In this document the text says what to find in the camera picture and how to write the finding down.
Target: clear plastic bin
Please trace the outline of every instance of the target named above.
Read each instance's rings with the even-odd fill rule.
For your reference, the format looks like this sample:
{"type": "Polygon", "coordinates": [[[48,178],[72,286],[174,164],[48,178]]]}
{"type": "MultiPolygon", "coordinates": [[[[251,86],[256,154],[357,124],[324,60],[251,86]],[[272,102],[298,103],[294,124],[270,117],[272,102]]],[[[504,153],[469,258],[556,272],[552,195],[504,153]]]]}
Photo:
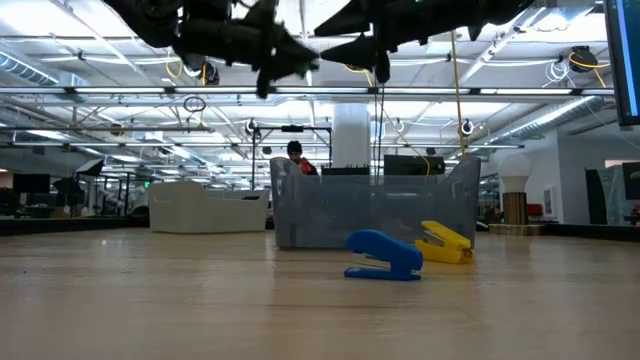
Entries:
{"type": "Polygon", "coordinates": [[[422,239],[437,221],[474,244],[480,159],[465,158],[448,176],[306,176],[285,158],[271,160],[276,243],[282,249],[339,249],[354,231],[377,229],[398,240],[422,239]]]}

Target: yellow stapler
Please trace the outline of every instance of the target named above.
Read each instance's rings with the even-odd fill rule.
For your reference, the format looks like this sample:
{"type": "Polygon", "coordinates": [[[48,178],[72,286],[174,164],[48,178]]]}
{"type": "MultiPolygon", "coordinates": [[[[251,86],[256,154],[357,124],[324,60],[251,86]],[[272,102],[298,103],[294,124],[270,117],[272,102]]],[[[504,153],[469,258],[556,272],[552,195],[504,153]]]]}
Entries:
{"type": "Polygon", "coordinates": [[[471,241],[435,221],[423,221],[424,227],[436,241],[417,240],[416,247],[422,253],[424,261],[435,261],[447,264],[473,263],[471,241]]]}

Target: person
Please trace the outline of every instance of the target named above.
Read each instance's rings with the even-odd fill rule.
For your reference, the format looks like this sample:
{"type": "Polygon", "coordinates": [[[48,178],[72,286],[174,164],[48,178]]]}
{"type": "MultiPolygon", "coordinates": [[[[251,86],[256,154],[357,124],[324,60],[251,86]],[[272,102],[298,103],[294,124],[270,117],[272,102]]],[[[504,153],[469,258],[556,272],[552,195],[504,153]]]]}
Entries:
{"type": "Polygon", "coordinates": [[[309,161],[302,157],[302,144],[298,141],[290,141],[287,145],[289,159],[298,164],[300,171],[305,175],[318,175],[318,170],[309,161]]]}

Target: white pillar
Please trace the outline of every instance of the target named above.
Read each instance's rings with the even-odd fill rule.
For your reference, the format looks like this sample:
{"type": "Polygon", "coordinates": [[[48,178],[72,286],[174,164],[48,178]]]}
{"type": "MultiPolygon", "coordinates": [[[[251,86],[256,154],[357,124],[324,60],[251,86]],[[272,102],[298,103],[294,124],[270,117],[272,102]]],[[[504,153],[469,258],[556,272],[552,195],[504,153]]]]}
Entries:
{"type": "Polygon", "coordinates": [[[333,167],[371,164],[371,117],[367,104],[335,104],[333,167]]]}

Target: blue stapler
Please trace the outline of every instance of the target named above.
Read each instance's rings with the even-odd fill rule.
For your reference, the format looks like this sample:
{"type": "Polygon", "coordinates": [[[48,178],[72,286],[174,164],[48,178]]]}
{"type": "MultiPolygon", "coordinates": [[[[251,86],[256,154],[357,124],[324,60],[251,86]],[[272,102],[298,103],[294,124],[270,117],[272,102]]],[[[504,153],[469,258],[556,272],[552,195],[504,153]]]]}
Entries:
{"type": "Polygon", "coordinates": [[[345,277],[411,281],[420,280],[413,271],[422,269],[422,253],[378,230],[360,230],[347,239],[347,248],[388,262],[390,269],[348,268],[345,277]]]}

